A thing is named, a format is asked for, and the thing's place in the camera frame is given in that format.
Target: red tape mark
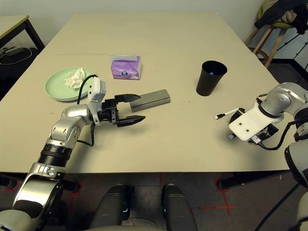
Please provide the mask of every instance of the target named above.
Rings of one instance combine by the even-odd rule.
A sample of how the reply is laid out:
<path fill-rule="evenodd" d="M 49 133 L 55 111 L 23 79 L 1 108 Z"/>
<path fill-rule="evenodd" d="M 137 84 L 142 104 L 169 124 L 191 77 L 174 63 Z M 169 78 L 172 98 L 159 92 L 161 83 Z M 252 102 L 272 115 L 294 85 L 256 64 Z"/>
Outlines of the red tape mark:
<path fill-rule="evenodd" d="M 203 206 L 203 207 L 198 207 L 199 209 L 222 209 L 222 208 L 235 208 L 234 205 L 221 205 L 221 206 Z"/>
<path fill-rule="evenodd" d="M 14 191 L 16 191 L 18 189 L 19 185 L 20 185 L 20 181 L 18 180 L 14 188 L 12 188 L 12 189 L 4 189 L 4 191 L 5 192 L 14 192 Z"/>
<path fill-rule="evenodd" d="M 67 195 L 71 197 L 71 203 L 70 203 L 70 208 L 69 208 L 69 213 L 72 213 L 73 208 L 74 208 L 74 201 L 75 201 L 75 197 L 80 195 L 80 191 L 81 191 L 81 187 L 82 187 L 82 183 L 78 182 L 79 184 L 79 189 L 77 192 L 68 192 Z"/>
<path fill-rule="evenodd" d="M 162 173 L 159 173 L 159 186 L 163 185 L 163 180 L 162 180 Z"/>
<path fill-rule="evenodd" d="M 217 187 L 217 181 L 219 181 L 219 179 L 214 179 L 214 183 L 215 183 L 215 186 L 216 186 L 216 191 L 219 192 L 219 193 L 222 193 L 223 199 L 225 201 L 225 207 L 224 208 L 227 209 L 227 213 L 230 216 L 231 215 L 230 208 L 235 208 L 235 206 L 234 205 L 228 205 L 226 193 L 229 192 L 229 189 L 224 189 L 224 190 L 219 189 Z"/>
<path fill-rule="evenodd" d="M 229 205 L 228 205 L 228 201 L 227 201 L 227 196 L 226 196 L 226 193 L 225 193 L 225 192 L 223 192 L 222 194 L 223 194 L 223 199 L 225 200 L 225 204 L 226 204 L 227 213 L 228 213 L 228 215 L 230 216 L 231 214 L 230 214 L 230 209 L 229 209 Z"/>

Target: black jacket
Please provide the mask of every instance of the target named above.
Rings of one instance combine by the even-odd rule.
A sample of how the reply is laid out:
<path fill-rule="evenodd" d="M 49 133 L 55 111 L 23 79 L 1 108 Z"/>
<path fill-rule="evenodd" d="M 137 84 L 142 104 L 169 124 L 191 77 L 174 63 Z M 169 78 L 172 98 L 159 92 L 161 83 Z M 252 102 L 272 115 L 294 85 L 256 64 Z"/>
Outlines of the black jacket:
<path fill-rule="evenodd" d="M 297 29 L 298 34 L 304 34 L 308 29 L 308 0 L 279 0 L 266 10 L 263 16 L 255 23 L 256 28 L 260 29 L 266 24 L 271 24 L 275 20 L 282 17 L 286 11 L 293 9 L 297 17 L 292 25 Z"/>

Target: crumpled tissue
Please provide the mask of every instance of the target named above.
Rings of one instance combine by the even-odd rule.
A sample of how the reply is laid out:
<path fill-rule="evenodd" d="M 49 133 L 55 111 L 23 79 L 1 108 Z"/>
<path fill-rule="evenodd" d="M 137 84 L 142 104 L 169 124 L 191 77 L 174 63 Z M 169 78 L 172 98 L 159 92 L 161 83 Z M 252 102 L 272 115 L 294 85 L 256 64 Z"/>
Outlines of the crumpled tissue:
<path fill-rule="evenodd" d="M 68 78 L 65 79 L 65 84 L 70 88 L 77 89 L 81 87 L 81 84 L 85 78 L 86 73 L 81 67 L 75 70 Z"/>

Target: white marker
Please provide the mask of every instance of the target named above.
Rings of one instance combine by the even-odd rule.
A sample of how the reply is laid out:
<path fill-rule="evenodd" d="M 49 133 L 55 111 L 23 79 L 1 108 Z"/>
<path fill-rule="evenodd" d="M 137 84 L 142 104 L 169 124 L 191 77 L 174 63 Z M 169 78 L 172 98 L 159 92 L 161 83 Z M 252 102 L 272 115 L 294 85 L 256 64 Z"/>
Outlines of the white marker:
<path fill-rule="evenodd" d="M 233 110 L 231 110 L 229 112 L 225 112 L 225 113 L 216 115 L 216 116 L 214 116 L 214 119 L 217 120 L 217 119 L 223 118 L 224 116 L 230 115 L 230 114 L 236 112 L 237 110 L 239 110 L 239 108 L 235 108 L 235 109 L 233 109 Z"/>

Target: gray block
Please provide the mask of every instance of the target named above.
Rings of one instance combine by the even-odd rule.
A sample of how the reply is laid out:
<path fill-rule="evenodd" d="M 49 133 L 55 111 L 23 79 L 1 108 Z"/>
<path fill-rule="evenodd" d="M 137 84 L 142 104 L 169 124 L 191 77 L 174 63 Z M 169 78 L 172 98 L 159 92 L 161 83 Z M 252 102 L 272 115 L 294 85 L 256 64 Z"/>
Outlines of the gray block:
<path fill-rule="evenodd" d="M 170 96 L 166 89 L 147 93 L 140 97 L 140 99 L 130 102 L 132 112 L 138 112 L 151 107 L 170 103 Z"/>

